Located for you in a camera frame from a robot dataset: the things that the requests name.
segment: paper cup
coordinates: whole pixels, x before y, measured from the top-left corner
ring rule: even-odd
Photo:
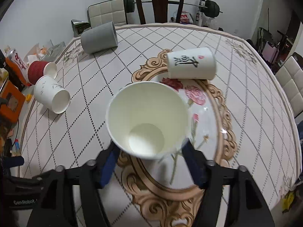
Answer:
[[[67,90],[60,86],[51,76],[42,76],[34,87],[34,97],[54,113],[63,113],[71,102]]]
[[[114,23],[111,21],[83,32],[81,35],[81,45],[87,54],[117,47],[118,38]]]
[[[44,68],[48,64],[48,61],[39,61],[36,60],[32,62],[27,70],[28,81],[35,85],[36,82],[41,78],[44,74]]]
[[[127,85],[114,96],[105,123],[123,151],[158,159],[181,149],[190,134],[189,116],[186,103],[173,88],[146,81]]]
[[[43,75],[49,75],[53,79],[56,78],[58,72],[57,72],[57,65],[53,62],[49,62],[46,64],[43,70]]]
[[[44,75],[49,75],[52,78],[57,76],[57,65],[53,62],[36,60],[30,64],[27,70],[28,81],[35,85],[38,79]]]
[[[216,75],[216,59],[207,47],[169,52],[166,55],[169,78],[212,80]]]

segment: dark wooden chair back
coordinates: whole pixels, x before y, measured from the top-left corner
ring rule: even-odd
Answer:
[[[155,23],[166,23],[167,22],[168,1],[169,0],[152,0]],[[142,8],[142,1],[136,0],[136,3],[137,3],[137,9],[138,9],[139,18],[140,18],[140,23],[141,23],[141,25],[146,24],[144,12],[143,12],[143,8]],[[176,17],[176,23],[180,23],[183,3],[184,3],[184,0],[180,0],[177,17]]]

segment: barbell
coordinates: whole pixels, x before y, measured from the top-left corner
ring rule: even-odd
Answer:
[[[126,13],[133,13],[134,5],[136,4],[136,2],[134,0],[123,0],[123,2],[124,2],[124,7],[125,7]],[[152,1],[142,1],[142,3],[151,3],[151,2]],[[168,3],[179,5],[178,1],[169,1]],[[223,13],[220,11],[219,5],[216,2],[211,1],[211,0],[206,0],[205,6],[190,4],[190,3],[184,3],[184,4],[201,7],[202,12],[205,14],[205,16],[210,17],[210,18],[216,18],[219,15],[219,13]]]

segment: round table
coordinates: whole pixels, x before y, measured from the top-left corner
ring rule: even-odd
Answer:
[[[245,165],[272,209],[299,176],[301,155],[290,105],[251,46],[227,33],[174,23],[127,25],[117,36],[117,48],[93,55],[74,38],[57,59],[56,80],[69,91],[71,104],[56,115],[32,101],[21,141],[22,175],[95,158],[110,143],[105,110],[114,94],[131,82],[157,81],[187,101],[195,148],[222,166]],[[169,79],[166,52],[197,47],[215,54],[216,77]],[[76,186],[74,196],[78,224],[85,226]],[[112,226],[191,226],[203,191],[193,184],[181,154],[148,161],[122,152],[100,196]],[[227,204],[224,187],[222,225]]]

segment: white paper cup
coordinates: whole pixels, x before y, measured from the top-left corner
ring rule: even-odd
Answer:
[[[121,89],[111,100],[105,120],[114,143],[143,159],[180,150],[190,129],[187,105],[178,93],[149,81]]]
[[[166,55],[169,78],[212,80],[216,75],[216,59],[208,47],[169,52]]]
[[[43,70],[43,75],[49,75],[53,79],[56,78],[58,72],[57,72],[57,65],[53,62],[49,62],[46,64]]]
[[[57,114],[63,113],[71,102],[69,92],[48,75],[42,76],[37,81],[34,97],[37,102]]]

